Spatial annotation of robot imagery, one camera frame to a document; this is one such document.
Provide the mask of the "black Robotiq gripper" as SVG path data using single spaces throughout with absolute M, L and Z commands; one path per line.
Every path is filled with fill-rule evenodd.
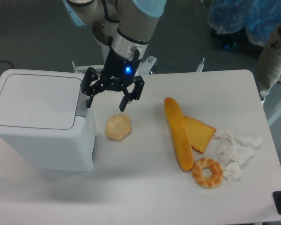
M 89 96 L 89 99 L 86 100 L 86 107 L 90 108 L 94 96 L 105 90 L 124 93 L 119 105 L 121 112 L 125 110 L 129 102 L 139 100 L 145 82 L 142 76 L 134 76 L 140 61 L 140 51 L 137 48 L 134 48 L 132 59 L 126 59 L 110 48 L 100 79 L 97 71 L 89 67 L 80 84 L 81 92 Z M 132 83 L 134 88 L 129 92 L 127 87 Z

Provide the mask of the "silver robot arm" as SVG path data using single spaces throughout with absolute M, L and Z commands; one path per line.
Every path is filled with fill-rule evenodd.
M 125 110 L 139 100 L 144 80 L 137 75 L 139 65 L 164 12 L 164 0 L 65 0 L 72 20 L 79 26 L 92 24 L 94 37 L 109 47 L 104 67 L 86 70 L 81 91 L 89 96 L 90 108 L 96 94 L 105 90 L 123 92 L 119 108 Z

